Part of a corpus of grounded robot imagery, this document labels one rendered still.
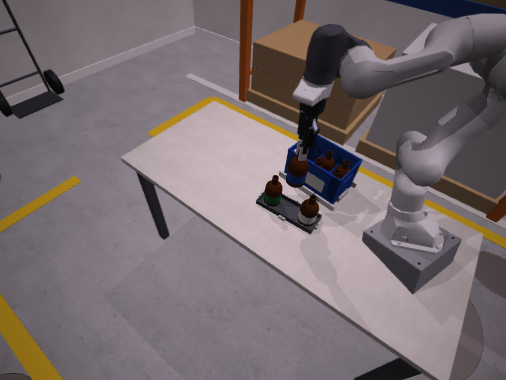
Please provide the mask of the blue crate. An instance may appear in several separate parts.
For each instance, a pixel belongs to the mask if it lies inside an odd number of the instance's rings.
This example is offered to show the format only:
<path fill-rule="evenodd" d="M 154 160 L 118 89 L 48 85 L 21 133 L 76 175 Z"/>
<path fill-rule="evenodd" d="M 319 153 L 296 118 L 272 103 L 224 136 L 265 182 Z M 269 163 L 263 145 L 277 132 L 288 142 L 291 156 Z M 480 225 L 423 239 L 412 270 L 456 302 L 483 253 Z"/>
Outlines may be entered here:
<path fill-rule="evenodd" d="M 297 156 L 294 151 L 297 148 L 297 143 L 288 149 L 286 165 L 284 170 L 284 173 L 286 174 L 290 160 L 293 157 Z M 326 156 L 327 151 L 329 150 L 333 151 L 332 158 L 335 161 L 335 166 L 330 172 L 327 172 L 327 170 L 322 169 L 321 167 L 317 166 L 314 163 L 317 158 Z M 325 199 L 326 201 L 328 201 L 329 203 L 331 203 L 332 205 L 337 201 L 338 197 L 347 188 L 349 189 L 351 187 L 352 182 L 363 161 L 361 158 L 346 151 L 345 149 L 339 147 L 338 145 L 330 142 L 329 140 L 323 138 L 318 134 L 314 141 L 313 147 L 309 148 L 308 150 L 307 158 L 308 159 L 306 160 L 309 163 L 309 168 L 304 186 L 313 191 L 314 193 L 316 193 L 317 195 L 319 195 L 320 197 L 322 197 L 323 199 Z M 350 169 L 353 166 L 354 167 L 340 180 L 339 178 L 335 177 L 332 174 L 336 169 L 336 167 L 338 167 L 339 165 L 343 165 L 344 160 L 348 160 L 350 162 L 349 164 Z"/>

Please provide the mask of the brown bottle with blue label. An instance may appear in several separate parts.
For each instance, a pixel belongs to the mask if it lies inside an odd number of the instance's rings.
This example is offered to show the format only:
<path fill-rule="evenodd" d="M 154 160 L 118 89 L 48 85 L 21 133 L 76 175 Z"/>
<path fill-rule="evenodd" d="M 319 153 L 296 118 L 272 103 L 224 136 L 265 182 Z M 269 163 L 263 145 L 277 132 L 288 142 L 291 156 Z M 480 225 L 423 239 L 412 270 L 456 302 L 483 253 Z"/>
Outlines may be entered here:
<path fill-rule="evenodd" d="M 293 188 L 299 188 L 304 185 L 309 168 L 307 160 L 298 161 L 299 152 L 300 150 L 298 150 L 297 156 L 290 160 L 286 175 L 286 183 Z"/>

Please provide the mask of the brown bottle with green label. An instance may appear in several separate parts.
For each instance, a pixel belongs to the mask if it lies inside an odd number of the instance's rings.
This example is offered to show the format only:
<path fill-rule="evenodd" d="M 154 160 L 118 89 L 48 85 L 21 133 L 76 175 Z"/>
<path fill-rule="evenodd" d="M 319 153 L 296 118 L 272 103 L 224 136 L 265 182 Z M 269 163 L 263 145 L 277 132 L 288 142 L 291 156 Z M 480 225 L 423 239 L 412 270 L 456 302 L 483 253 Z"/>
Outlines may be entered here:
<path fill-rule="evenodd" d="M 274 207 L 279 205 L 282 195 L 282 184 L 278 181 L 279 176 L 273 175 L 265 186 L 264 202 L 266 205 Z"/>

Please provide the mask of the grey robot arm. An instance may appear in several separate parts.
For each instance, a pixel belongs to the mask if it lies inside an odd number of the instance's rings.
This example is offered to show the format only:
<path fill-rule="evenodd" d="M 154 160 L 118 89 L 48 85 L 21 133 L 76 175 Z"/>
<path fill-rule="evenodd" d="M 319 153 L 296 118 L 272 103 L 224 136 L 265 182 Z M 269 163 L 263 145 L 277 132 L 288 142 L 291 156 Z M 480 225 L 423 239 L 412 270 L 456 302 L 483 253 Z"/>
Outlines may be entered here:
<path fill-rule="evenodd" d="M 438 120 L 428 137 L 408 131 L 397 141 L 394 184 L 380 228 L 393 247 L 442 250 L 443 233 L 424 205 L 428 186 L 440 181 L 458 152 L 506 117 L 506 15 L 447 20 L 429 32 L 420 52 L 385 61 L 341 25 L 318 27 L 311 37 L 292 97 L 311 107 L 330 96 L 335 78 L 349 97 L 366 99 L 464 63 L 485 81 L 483 91 Z"/>

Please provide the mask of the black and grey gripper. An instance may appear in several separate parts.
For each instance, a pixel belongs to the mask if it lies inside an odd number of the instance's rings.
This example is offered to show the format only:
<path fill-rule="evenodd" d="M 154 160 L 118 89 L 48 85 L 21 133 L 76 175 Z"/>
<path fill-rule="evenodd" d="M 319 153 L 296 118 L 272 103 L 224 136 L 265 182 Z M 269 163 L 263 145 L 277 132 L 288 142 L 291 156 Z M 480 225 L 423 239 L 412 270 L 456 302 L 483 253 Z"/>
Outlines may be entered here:
<path fill-rule="evenodd" d="M 298 161 L 306 161 L 308 150 L 309 148 L 312 148 L 314 144 L 317 133 L 320 131 L 320 128 L 317 128 L 316 126 L 318 115 L 324 111 L 326 101 L 327 98 L 312 107 L 300 102 L 300 115 L 297 131 L 299 139 L 295 152 L 297 155 L 298 150 L 300 150 Z"/>

